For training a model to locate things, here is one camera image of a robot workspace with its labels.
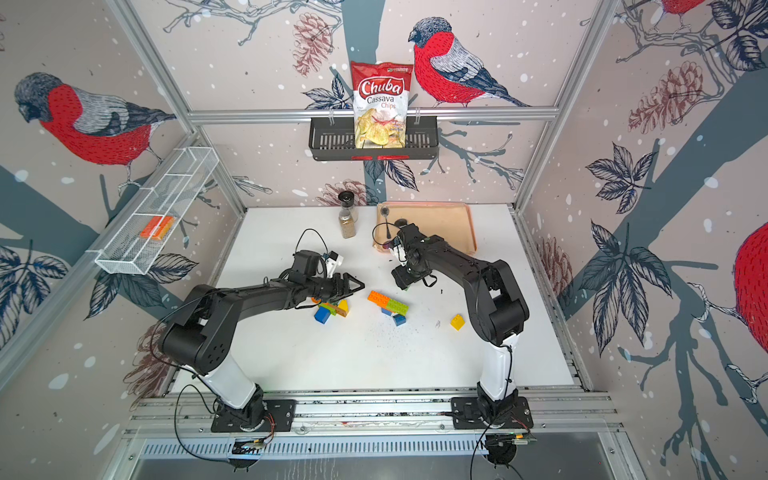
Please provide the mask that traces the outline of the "lime green long brick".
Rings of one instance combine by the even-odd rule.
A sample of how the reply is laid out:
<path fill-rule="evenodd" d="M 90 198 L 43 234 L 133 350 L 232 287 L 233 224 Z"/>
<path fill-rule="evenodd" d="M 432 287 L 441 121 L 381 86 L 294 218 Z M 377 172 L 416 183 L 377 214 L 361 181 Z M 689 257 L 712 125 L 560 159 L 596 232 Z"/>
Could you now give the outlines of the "lime green long brick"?
<path fill-rule="evenodd" d="M 327 313 L 331 316 L 336 316 L 338 312 L 336 311 L 336 308 L 334 305 L 330 304 L 320 304 L 319 309 L 324 309 L 327 311 Z"/>

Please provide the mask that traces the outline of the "orange brick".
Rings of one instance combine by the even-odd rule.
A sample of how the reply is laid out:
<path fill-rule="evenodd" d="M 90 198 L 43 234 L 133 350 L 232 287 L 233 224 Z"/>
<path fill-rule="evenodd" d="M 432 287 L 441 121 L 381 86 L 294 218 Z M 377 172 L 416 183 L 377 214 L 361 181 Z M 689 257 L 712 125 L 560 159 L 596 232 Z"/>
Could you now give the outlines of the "orange brick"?
<path fill-rule="evenodd" d="M 378 293 L 376 291 L 371 291 L 367 299 L 372 303 L 374 303 L 375 305 L 377 305 L 378 307 L 384 308 L 384 309 L 388 309 L 388 305 L 391 301 L 389 297 L 381 293 Z"/>

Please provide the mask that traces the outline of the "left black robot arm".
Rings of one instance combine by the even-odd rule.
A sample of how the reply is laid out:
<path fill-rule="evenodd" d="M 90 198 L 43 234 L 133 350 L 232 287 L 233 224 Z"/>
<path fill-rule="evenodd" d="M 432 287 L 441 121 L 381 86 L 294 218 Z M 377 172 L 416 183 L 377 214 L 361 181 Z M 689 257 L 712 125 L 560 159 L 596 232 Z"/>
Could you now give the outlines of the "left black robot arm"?
<path fill-rule="evenodd" d="M 159 351 L 191 370 L 218 401 L 215 414 L 243 431 L 256 431 L 267 421 L 263 389 L 237 363 L 231 347 L 238 324 L 252 317 L 299 309 L 311 299 L 340 302 L 365 284 L 348 274 L 330 277 L 288 271 L 249 287 L 193 289 L 168 321 Z"/>

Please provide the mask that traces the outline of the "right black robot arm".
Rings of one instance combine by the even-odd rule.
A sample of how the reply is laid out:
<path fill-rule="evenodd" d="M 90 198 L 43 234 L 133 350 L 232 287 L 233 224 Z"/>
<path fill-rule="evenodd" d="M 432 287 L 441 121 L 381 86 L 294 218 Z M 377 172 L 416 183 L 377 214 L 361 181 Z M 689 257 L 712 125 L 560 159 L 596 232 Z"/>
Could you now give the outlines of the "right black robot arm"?
<path fill-rule="evenodd" d="M 454 281 L 464 292 L 474 332 L 487 343 L 477 383 L 480 418 L 490 427 L 530 430 L 532 422 L 516 413 L 521 397 L 513 376 L 514 350 L 530 310 L 510 266 L 471 257 L 438 235 L 421 233 L 413 223 L 396 226 L 391 249 L 399 261 L 392 270 L 397 287 L 429 286 L 436 272 Z"/>

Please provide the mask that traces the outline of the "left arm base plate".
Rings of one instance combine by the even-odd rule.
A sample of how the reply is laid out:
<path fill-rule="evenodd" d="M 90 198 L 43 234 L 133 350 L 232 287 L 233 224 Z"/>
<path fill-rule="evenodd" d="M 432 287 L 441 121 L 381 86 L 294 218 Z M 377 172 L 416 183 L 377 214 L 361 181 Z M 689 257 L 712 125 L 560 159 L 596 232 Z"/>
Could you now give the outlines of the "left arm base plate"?
<path fill-rule="evenodd" d="M 289 432 L 295 417 L 297 402 L 289 399 L 257 399 L 243 409 L 234 409 L 216 400 L 213 433 Z"/>

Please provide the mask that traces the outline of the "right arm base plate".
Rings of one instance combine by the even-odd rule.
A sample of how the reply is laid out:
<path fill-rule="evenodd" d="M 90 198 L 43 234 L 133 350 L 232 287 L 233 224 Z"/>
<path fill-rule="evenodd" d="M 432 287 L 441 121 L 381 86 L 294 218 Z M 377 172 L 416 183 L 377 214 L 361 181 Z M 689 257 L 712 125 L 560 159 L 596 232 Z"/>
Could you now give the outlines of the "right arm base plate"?
<path fill-rule="evenodd" d="M 522 429 L 534 426 L 528 399 L 511 395 L 503 401 L 478 397 L 452 397 L 450 417 L 456 430 Z"/>

